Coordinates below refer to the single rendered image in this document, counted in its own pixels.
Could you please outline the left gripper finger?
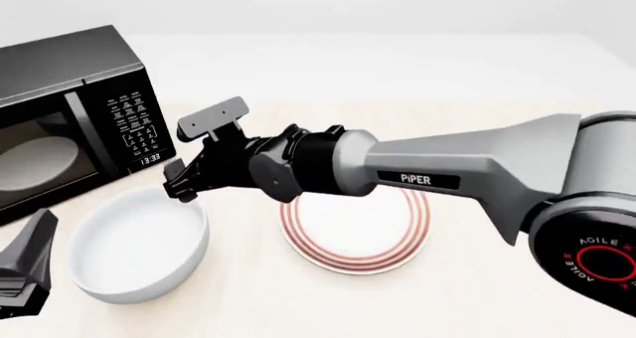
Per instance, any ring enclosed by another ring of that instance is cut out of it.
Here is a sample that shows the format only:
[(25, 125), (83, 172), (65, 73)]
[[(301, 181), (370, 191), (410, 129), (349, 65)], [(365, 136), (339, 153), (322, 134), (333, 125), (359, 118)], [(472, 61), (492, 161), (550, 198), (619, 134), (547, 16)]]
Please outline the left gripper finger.
[(49, 279), (50, 259), (58, 218), (40, 209), (25, 227), (0, 251), (0, 277)]

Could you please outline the white plate with red rings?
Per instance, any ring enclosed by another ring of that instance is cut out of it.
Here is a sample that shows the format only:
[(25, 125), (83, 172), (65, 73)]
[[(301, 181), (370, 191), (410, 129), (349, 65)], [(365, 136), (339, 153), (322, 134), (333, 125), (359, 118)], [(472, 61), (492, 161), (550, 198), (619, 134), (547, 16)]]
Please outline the white plate with red rings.
[(309, 262), (342, 274), (367, 275), (406, 264), (431, 234), (425, 194), (376, 188), (366, 197), (302, 194), (278, 209), (287, 243)]

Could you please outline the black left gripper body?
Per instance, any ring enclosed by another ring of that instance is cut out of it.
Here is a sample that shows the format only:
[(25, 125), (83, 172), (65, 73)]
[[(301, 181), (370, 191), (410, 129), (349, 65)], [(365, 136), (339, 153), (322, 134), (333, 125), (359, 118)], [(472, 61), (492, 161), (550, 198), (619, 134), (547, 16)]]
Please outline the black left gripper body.
[(50, 274), (0, 268), (0, 318), (38, 316), (49, 298)]

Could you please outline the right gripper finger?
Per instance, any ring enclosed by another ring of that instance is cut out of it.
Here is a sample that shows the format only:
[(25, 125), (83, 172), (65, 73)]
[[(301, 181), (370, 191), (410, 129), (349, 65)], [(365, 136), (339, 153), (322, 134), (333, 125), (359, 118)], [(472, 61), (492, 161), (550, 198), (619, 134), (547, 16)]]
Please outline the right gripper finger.
[(163, 174), (168, 184), (201, 184), (203, 182), (198, 158), (189, 164), (185, 164), (182, 158), (177, 158), (165, 165)]
[(222, 188), (222, 179), (214, 176), (179, 177), (166, 180), (166, 194), (181, 203), (190, 203), (200, 192)]

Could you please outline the round glass turntable plate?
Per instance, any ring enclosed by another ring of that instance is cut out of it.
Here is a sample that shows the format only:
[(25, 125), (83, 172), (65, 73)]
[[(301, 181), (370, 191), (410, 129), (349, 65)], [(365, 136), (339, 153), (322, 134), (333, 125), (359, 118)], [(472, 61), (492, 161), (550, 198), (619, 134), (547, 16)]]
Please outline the round glass turntable plate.
[(0, 154), (0, 191), (25, 191), (51, 182), (76, 161), (79, 147), (66, 137), (41, 137)]

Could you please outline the white bowl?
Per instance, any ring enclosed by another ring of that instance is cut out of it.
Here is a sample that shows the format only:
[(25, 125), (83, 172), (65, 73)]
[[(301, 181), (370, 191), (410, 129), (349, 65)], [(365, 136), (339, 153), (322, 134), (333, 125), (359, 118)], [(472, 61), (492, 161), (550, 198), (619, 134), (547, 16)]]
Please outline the white bowl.
[(69, 271), (98, 301), (139, 304), (184, 283), (209, 241), (208, 215), (198, 201), (138, 188), (106, 200), (80, 222), (68, 245)]

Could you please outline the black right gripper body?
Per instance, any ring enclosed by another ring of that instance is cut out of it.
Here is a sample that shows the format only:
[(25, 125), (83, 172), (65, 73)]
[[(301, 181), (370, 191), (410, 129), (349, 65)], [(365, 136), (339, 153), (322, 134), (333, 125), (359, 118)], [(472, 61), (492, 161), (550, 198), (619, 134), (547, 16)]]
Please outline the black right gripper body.
[(250, 155), (247, 147), (251, 140), (241, 129), (219, 128), (203, 140), (203, 149), (197, 158), (200, 174), (196, 191), (221, 188), (256, 188), (248, 170)]

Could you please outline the black microwave oven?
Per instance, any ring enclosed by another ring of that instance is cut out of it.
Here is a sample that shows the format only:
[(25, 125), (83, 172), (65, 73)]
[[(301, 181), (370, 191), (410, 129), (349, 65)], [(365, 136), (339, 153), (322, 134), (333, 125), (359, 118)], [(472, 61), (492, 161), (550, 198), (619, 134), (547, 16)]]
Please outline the black microwave oven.
[(114, 27), (0, 48), (0, 154), (54, 136), (78, 158), (44, 185), (0, 191), (0, 227), (176, 155), (145, 66)]

